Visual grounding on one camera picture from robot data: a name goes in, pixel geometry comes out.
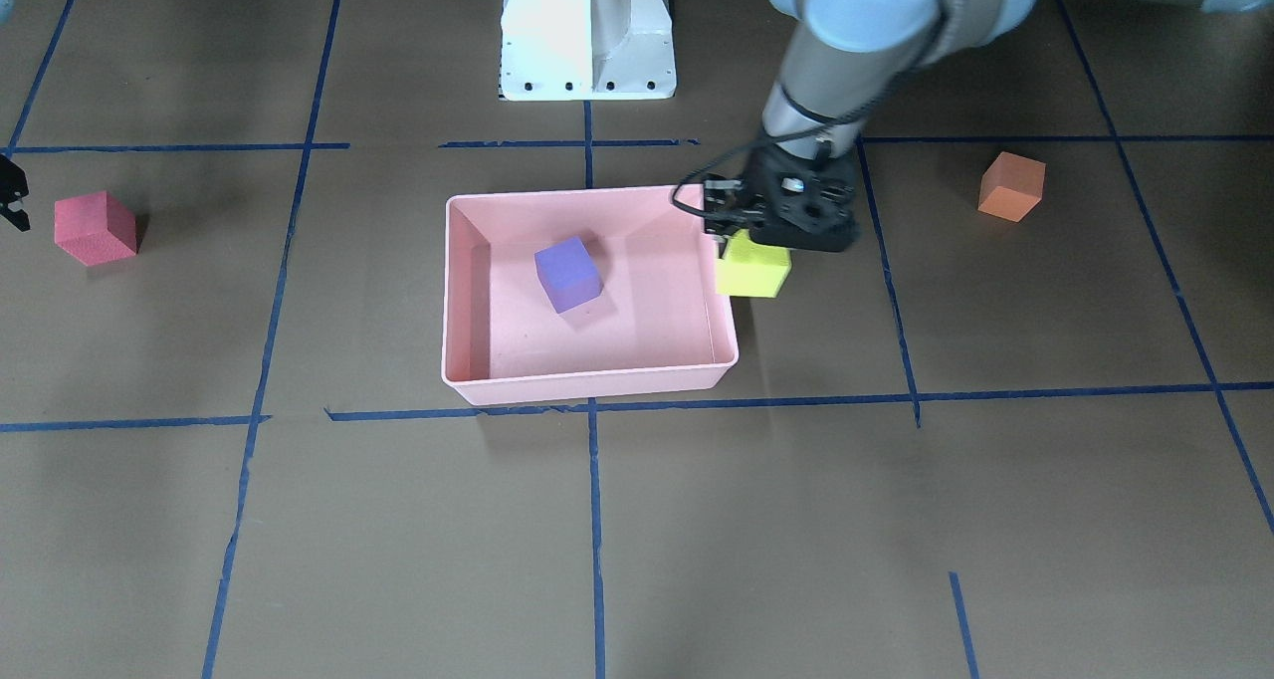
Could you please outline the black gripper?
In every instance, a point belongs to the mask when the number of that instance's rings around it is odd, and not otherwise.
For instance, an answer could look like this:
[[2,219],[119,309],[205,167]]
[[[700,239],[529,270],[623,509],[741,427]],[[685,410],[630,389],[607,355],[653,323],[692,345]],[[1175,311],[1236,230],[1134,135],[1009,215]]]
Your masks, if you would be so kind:
[[705,180],[705,233],[727,239],[749,231],[759,245],[791,251],[840,254],[861,234],[854,217],[857,171],[831,140],[817,140],[813,157],[764,144],[747,153],[738,178]]

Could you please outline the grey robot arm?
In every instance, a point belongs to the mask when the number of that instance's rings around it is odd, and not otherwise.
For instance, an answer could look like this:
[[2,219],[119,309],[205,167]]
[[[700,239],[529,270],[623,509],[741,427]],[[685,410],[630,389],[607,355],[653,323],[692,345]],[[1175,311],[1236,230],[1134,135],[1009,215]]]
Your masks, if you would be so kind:
[[[1206,13],[1271,0],[1142,0]],[[701,203],[671,194],[706,234],[796,251],[841,252],[857,239],[852,153],[884,99],[941,59],[1014,31],[1036,0],[769,0],[798,27],[769,89],[761,131],[739,147],[738,178],[687,175]]]

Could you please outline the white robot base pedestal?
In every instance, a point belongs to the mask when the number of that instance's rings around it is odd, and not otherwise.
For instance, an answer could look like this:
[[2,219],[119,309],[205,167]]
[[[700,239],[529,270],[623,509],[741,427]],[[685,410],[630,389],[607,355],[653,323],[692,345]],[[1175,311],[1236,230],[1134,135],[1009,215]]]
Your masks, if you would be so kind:
[[499,96],[516,103],[669,99],[671,0],[502,0]]

